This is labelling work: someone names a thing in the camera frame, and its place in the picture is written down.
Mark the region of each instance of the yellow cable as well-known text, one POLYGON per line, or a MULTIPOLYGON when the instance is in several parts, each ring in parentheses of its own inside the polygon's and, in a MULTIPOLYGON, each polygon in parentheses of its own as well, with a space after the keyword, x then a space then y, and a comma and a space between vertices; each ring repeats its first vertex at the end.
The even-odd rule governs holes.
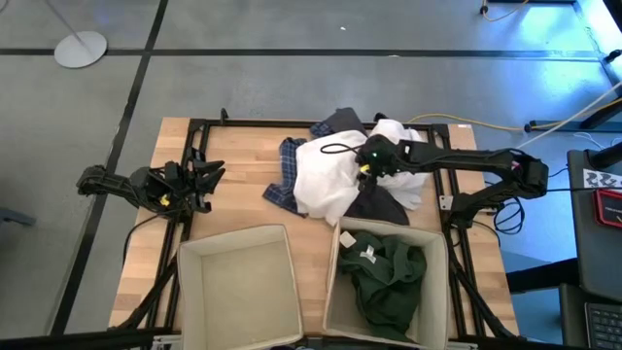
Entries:
MULTIPOLYGON (((605 104, 602 107, 599 107, 597 109, 591 110, 591 111, 586 111, 585 113, 582 113, 582 116, 585 115, 592 115, 595 114, 596 112, 607 108, 609 106, 613 106, 614 104, 618 103, 622 101, 622 98, 618 98, 612 102, 609 102, 607 104, 605 104)), ((467 118, 461 118, 461 117, 457 117, 457 116, 452 116, 449 114, 444 114, 444 113, 426 113, 423 115, 419 115, 417 117, 414 117, 413 119, 411 119, 410 121, 408 121, 408 123, 413 123, 415 121, 418 121, 419 119, 423 119, 423 118, 430 118, 430 117, 442 117, 442 118, 448 118, 448 119, 452 119, 452 120, 456 120, 456 121, 460 121, 460 122, 466 122, 466 123, 474 123, 477 125, 482 125, 482 126, 486 126, 486 127, 490 127, 493 129, 497 129, 497 130, 505 130, 505 131, 523 131, 524 128, 523 127, 515 127, 515 126, 501 126, 501 125, 494 125, 494 124, 490 124, 487 122, 480 122, 480 121, 474 121, 474 120, 470 120, 467 118)), ((551 122, 548 124, 542 124, 542 125, 536 125, 536 126, 532 126, 533 129, 540 129, 540 128, 547 128, 547 127, 551 127, 551 126, 555 126, 560 124, 561 122, 551 122)))
POLYGON ((523 3, 522 3, 522 4, 520 4, 520 5, 518 5, 518 6, 516 7, 516 9, 514 9, 514 10, 512 10, 512 11, 508 12, 507 14, 505 14, 505 15, 503 15, 503 16, 501 16, 501 17, 498 17, 498 18, 488 18, 488 15, 486 15, 486 13, 483 13, 483 14, 482 14, 482 16, 483 16, 486 20, 488 20, 489 22, 494 22, 494 21, 502 20, 502 19, 504 19, 504 18, 506 18, 506 17, 508 17, 508 16, 512 15, 513 13, 517 12, 518 10, 520 10, 520 9, 521 9, 523 6, 525 6, 528 2, 529 2, 529 0, 525 0, 525 1, 523 1, 523 3))

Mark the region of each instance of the beige fabric bin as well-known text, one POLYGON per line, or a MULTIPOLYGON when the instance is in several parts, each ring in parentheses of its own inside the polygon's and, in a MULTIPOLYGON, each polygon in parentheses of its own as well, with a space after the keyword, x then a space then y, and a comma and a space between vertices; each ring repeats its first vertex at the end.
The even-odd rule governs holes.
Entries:
POLYGON ((184 350, 255 350, 302 338, 285 227, 250 227, 179 249, 184 350))
POLYGON ((330 251, 328 295, 323 323, 325 332, 409 347, 445 349, 450 309, 448 271, 447 243, 442 234, 385 222, 343 218, 334 230, 330 251), (339 235, 342 230, 367 230, 377 235, 398 235, 404 243, 422 248, 428 268, 422 282, 419 306, 406 332, 407 337, 420 345, 371 334, 367 321, 356 306, 356 294, 350 276, 337 273, 339 235))

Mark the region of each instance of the floor lamp base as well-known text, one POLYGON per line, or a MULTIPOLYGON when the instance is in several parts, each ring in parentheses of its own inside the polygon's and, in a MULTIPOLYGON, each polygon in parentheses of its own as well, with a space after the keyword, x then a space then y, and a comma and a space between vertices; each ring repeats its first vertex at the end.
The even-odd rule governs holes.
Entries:
POLYGON ((54 50, 54 59, 66 68, 83 68, 101 58, 108 43, 103 35, 93 31, 83 31, 61 40, 54 50))

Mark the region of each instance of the white tag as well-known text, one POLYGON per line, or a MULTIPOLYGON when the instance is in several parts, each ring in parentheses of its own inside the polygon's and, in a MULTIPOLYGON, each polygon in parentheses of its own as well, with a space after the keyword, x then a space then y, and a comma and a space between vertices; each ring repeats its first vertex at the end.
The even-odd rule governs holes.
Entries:
POLYGON ((366 252, 361 252, 361 258, 368 258, 371 263, 376 263, 376 257, 373 256, 373 247, 368 245, 366 252))
POLYGON ((622 176, 602 171, 583 169, 583 187, 622 187, 622 176))
POLYGON ((341 245, 343 245, 344 247, 350 248, 352 247, 352 245, 357 243, 357 240, 354 239, 350 232, 343 231, 343 233, 341 233, 341 235, 339 236, 339 242, 341 242, 341 245))

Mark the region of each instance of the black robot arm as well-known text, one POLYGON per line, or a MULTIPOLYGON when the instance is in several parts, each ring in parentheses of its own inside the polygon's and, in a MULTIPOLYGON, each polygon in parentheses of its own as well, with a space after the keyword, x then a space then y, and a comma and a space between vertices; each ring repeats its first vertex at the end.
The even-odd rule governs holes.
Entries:
POLYGON ((205 156, 195 149, 192 154, 186 166, 168 161, 161 168, 141 167, 129 178, 108 174, 102 165, 90 166, 78 180, 78 193, 113 194, 169 218, 180 212, 209 213, 212 207, 204 196, 214 192, 225 174, 225 162, 205 162, 205 156))
POLYGON ((456 228, 470 228, 477 212, 484 208, 500 210, 514 197, 537 198, 546 194, 548 166, 522 151, 445 150, 427 142, 400 140, 394 144, 383 135, 374 135, 358 150, 362 167, 361 186, 373 186, 376 179, 399 172, 421 173, 438 169, 484 171, 497 174, 501 181, 475 193, 455 195, 448 211, 456 228))

